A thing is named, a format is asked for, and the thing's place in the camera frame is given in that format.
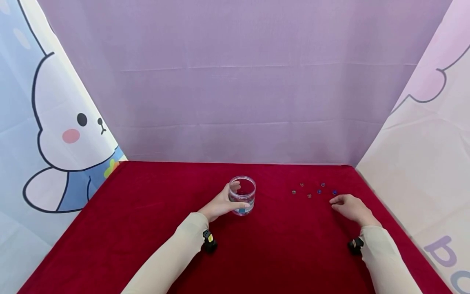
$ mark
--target transparent cup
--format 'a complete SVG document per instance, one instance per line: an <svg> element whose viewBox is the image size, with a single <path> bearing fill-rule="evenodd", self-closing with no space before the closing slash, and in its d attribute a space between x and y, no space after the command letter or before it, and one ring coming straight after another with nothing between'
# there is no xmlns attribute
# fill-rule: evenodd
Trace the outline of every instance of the transparent cup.
<svg viewBox="0 0 470 294"><path fill-rule="evenodd" d="M240 187L238 189L236 189L238 185L236 185L234 182L240 183ZM230 181L228 199L232 202L246 202L250 204L250 207L235 209L233 213L236 215L249 214L255 205L255 193L256 183L253 179L244 175L233 178Z"/></svg>

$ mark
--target black wrist tracker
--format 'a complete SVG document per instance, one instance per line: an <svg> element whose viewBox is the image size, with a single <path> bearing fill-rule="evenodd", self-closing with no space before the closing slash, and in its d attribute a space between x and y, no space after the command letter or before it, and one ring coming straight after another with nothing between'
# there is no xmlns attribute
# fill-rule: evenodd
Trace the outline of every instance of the black wrist tracker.
<svg viewBox="0 0 470 294"><path fill-rule="evenodd" d="M209 230L205 230L203 233L204 237L204 251L211 254L217 249L217 242L215 241L212 233Z"/></svg>
<svg viewBox="0 0 470 294"><path fill-rule="evenodd" d="M360 249L364 246L364 241L360 237L348 242L348 248L352 255L360 255Z"/></svg>

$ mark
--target red velvet cloth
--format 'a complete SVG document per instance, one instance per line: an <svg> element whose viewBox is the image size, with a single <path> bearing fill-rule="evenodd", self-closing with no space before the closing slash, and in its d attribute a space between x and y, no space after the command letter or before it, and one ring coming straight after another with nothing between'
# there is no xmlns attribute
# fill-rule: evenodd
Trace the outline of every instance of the red velvet cloth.
<svg viewBox="0 0 470 294"><path fill-rule="evenodd" d="M361 257L346 246L360 229L331 209L333 190L372 209L425 294L451 293L352 167L157 162L121 164L19 293L120 293L180 222L237 175L256 181L253 211L211 223L217 251L199 253L170 293L373 293Z"/></svg>

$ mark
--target purple backdrop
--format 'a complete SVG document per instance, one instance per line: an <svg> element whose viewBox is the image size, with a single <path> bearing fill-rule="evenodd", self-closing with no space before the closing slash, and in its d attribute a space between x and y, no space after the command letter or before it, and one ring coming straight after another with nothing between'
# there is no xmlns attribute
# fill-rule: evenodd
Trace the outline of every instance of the purple backdrop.
<svg viewBox="0 0 470 294"><path fill-rule="evenodd" d="M129 159L357 164L451 0L39 0Z"/></svg>

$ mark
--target cartoon bunny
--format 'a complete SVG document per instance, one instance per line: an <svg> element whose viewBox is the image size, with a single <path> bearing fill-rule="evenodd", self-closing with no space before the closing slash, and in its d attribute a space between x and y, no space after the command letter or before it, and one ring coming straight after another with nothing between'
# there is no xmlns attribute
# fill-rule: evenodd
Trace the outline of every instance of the cartoon bunny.
<svg viewBox="0 0 470 294"><path fill-rule="evenodd" d="M31 32L35 34L37 28L35 37L45 54L34 75L31 100L39 126L38 149L49 167L28 180L23 197L43 212L77 211L109 176L123 153L45 17L30 19Z"/></svg>

